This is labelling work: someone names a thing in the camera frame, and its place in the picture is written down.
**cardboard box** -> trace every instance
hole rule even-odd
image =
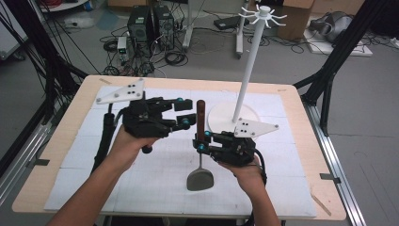
[[[282,6],[268,5],[275,10],[273,15],[287,15],[286,18],[278,20],[281,24],[278,29],[278,36],[284,40],[300,41],[303,38],[303,32],[311,17],[311,8],[314,0],[284,0],[284,1],[262,1],[263,2],[280,2]],[[251,8],[256,8],[252,1]]]
[[[311,13],[325,14],[326,12],[342,11],[349,15],[356,15],[364,0],[314,0]]]
[[[108,7],[113,10],[131,11],[132,6],[150,6],[151,0],[108,0]]]

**human arm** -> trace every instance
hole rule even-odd
[[[264,188],[258,159],[244,167],[219,163],[237,178],[239,186],[247,193],[252,203],[256,226],[278,226],[279,218]]]
[[[61,207],[47,225],[93,225],[120,176],[128,170],[141,149],[156,138],[135,138],[123,125],[103,163]]]

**spatula handle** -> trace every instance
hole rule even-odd
[[[205,102],[197,101],[197,140],[205,140]]]

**wooden table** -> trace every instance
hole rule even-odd
[[[50,213],[43,209],[53,188],[58,169],[70,149],[78,129],[87,115],[101,86],[125,86],[133,77],[88,76],[56,128],[41,159],[50,159],[48,166],[36,166],[26,180],[12,209],[21,213]],[[158,89],[201,89],[239,91],[241,83],[146,78],[146,87]],[[338,191],[331,180],[322,180],[320,173],[329,173],[316,136],[296,88],[291,85],[250,83],[247,92],[278,94],[283,101],[296,148],[306,173],[317,217],[321,220],[344,220],[346,213]]]

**gray floor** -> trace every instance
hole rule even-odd
[[[102,71],[106,66],[106,52],[99,38],[110,35],[110,31],[124,26],[127,20],[104,8],[91,12],[91,16],[97,24],[71,36],[95,67]],[[214,18],[198,18],[196,26],[212,27]],[[250,44],[245,40],[245,53],[238,60],[233,54],[234,42],[234,37],[196,30],[194,46],[187,54],[188,63],[183,67],[166,66],[161,70],[168,78],[241,81]],[[66,41],[66,45],[75,66],[96,74],[70,41]],[[293,84],[316,73],[327,57],[311,54],[305,45],[302,47],[302,54],[275,42],[261,47],[250,82]],[[399,135],[399,51],[383,45],[369,48],[374,53],[372,57],[351,56],[336,76],[329,132],[367,225],[393,226],[399,224],[399,151],[396,143]],[[164,77],[158,71],[150,76]],[[0,95],[2,156],[43,100],[39,79],[28,60],[0,62]],[[43,225],[50,217],[16,214],[10,209],[28,172],[29,169],[0,207],[1,225]],[[287,222],[287,225],[349,223],[295,220]]]

